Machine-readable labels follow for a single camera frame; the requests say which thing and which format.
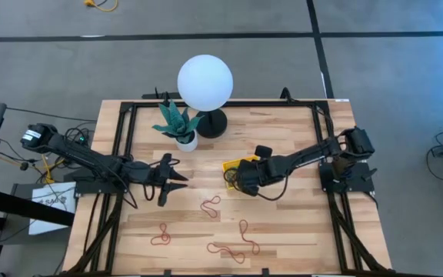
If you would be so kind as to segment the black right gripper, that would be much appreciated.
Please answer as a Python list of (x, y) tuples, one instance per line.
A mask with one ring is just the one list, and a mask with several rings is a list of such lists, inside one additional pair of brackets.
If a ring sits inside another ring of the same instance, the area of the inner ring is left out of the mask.
[(279, 181), (279, 177), (271, 176), (268, 169), (268, 161), (271, 157), (272, 149), (263, 145), (258, 145), (255, 155), (259, 159), (241, 160), (235, 173), (235, 187), (240, 192), (250, 196), (258, 196), (259, 189), (268, 185), (273, 185)]

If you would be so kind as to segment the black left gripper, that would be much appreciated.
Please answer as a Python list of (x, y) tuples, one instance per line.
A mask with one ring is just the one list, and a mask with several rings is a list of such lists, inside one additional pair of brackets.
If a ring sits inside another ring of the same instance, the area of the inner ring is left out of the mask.
[(163, 207), (166, 204), (169, 192), (188, 187), (186, 184), (168, 181), (168, 179), (188, 181), (188, 178), (176, 172), (175, 169), (169, 165), (171, 161), (172, 155), (170, 153), (164, 154), (162, 159), (157, 162), (157, 165), (154, 168), (150, 168), (147, 178), (143, 183), (144, 197), (147, 201), (152, 201), (155, 197), (155, 188), (160, 188), (160, 194), (157, 201), (157, 205), (160, 207)]

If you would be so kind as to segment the red rubber band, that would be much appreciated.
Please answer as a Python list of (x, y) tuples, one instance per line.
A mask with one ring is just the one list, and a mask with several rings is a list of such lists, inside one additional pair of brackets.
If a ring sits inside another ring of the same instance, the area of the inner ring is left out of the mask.
[(251, 245), (251, 253), (253, 255), (258, 255), (261, 251), (260, 245), (257, 242), (255, 242), (254, 240), (247, 239), (245, 237), (245, 234), (248, 231), (248, 227), (249, 227), (248, 222), (245, 219), (242, 219), (239, 221), (238, 226), (239, 226), (239, 230), (240, 230), (241, 239), (244, 242), (247, 242), (248, 244)]
[(218, 216), (218, 211), (212, 208), (212, 205), (217, 205), (221, 201), (218, 195), (215, 195), (212, 199), (205, 200), (200, 204), (200, 209), (205, 212), (210, 218), (214, 219)]
[(220, 254), (222, 252), (228, 254), (230, 258), (238, 263), (243, 264), (246, 260), (245, 254), (242, 252), (234, 252), (229, 247), (223, 245), (216, 245), (214, 242), (210, 242), (206, 245), (206, 250), (211, 254)]
[(151, 245), (168, 245), (172, 238), (167, 233), (167, 225), (165, 223), (161, 223), (159, 225), (160, 233), (157, 236), (154, 236), (150, 240)]

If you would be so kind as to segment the yellow plastic slotted bin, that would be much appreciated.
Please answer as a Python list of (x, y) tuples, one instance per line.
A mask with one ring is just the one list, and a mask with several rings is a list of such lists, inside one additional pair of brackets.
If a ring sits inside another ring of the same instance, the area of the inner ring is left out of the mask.
[(223, 178), (225, 180), (226, 188), (228, 190), (232, 190), (232, 189), (235, 188), (233, 183), (230, 182), (228, 175), (229, 175), (230, 172), (233, 172), (234, 170), (236, 170), (239, 167), (241, 161), (249, 161), (250, 162), (250, 161), (253, 161), (253, 160), (258, 161), (259, 159), (260, 158), (257, 155), (250, 155), (248, 157), (244, 157), (244, 158), (241, 158), (241, 159), (235, 159), (235, 160), (231, 160), (231, 161), (228, 161), (228, 162), (224, 162), (222, 164), (222, 169), (223, 169)]

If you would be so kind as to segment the white plant pot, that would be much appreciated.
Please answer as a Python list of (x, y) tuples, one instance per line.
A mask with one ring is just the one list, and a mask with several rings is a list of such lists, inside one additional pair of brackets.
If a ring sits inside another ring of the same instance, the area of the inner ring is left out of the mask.
[(179, 140), (175, 140), (178, 149), (182, 152), (192, 152), (198, 146), (198, 133), (193, 131), (189, 137), (188, 143), (181, 143)]

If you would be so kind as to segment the green snake plant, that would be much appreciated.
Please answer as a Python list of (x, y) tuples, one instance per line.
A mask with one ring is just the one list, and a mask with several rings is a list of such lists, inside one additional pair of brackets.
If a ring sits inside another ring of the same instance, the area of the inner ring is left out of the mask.
[(169, 101), (168, 105), (159, 104), (158, 107), (166, 121), (166, 125), (153, 125), (153, 129), (171, 139), (175, 139), (180, 144), (188, 144), (194, 140), (195, 130), (203, 115), (190, 118), (188, 108), (180, 113), (173, 101)]

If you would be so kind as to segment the white globe lamp black stand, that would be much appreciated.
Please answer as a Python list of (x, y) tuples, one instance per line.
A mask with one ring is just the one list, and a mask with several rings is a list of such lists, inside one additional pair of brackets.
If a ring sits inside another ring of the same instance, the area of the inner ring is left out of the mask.
[(177, 88), (185, 104), (200, 118), (197, 133), (204, 138), (221, 136), (228, 118), (221, 107), (231, 98), (234, 79), (223, 60), (213, 55), (196, 55), (178, 72)]

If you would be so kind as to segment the black beam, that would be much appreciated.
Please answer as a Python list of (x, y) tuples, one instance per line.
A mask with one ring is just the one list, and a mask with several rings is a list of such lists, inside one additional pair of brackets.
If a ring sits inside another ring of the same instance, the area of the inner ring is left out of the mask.
[(0, 192), (0, 212), (67, 226), (73, 224), (75, 217), (71, 212), (3, 192)]

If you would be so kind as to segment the black aluminium table frame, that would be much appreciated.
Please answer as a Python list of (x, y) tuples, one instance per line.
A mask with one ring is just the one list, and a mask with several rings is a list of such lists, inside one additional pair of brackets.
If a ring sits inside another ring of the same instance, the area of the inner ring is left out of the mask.
[[(166, 204), (144, 197), (143, 185), (129, 193), (83, 195), (78, 200), (59, 277), (390, 277), (394, 275), (375, 203), (364, 192), (321, 188), (318, 167), (331, 158), (293, 171), (287, 180), (261, 187), (259, 196), (228, 190), (222, 164), (255, 154), (258, 145), (273, 155), (290, 155), (355, 128), (345, 100), (229, 100), (222, 106), (228, 127), (217, 138), (198, 137), (192, 152), (152, 128), (164, 125), (157, 100), (105, 100), (92, 149), (151, 164), (170, 153), (187, 188), (169, 192)], [(200, 204), (221, 198), (210, 218)], [(241, 239), (260, 245), (258, 255)], [(151, 245), (167, 225), (168, 245)], [(206, 245), (245, 254), (243, 264)]]

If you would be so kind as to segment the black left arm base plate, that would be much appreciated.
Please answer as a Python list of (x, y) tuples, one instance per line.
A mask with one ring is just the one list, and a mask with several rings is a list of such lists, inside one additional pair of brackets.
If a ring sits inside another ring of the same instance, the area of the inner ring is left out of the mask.
[(75, 182), (75, 192), (87, 194), (117, 194), (128, 190), (116, 177), (102, 178), (88, 169), (78, 169), (64, 175), (65, 182)]

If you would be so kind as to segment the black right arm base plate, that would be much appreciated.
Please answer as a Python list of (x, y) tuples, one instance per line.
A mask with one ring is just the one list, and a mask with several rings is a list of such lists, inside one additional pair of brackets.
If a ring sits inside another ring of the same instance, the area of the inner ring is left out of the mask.
[(344, 174), (335, 173), (332, 163), (321, 163), (318, 167), (321, 188), (335, 193), (343, 192), (373, 192), (372, 176), (377, 169), (370, 169), (367, 163), (358, 162)]

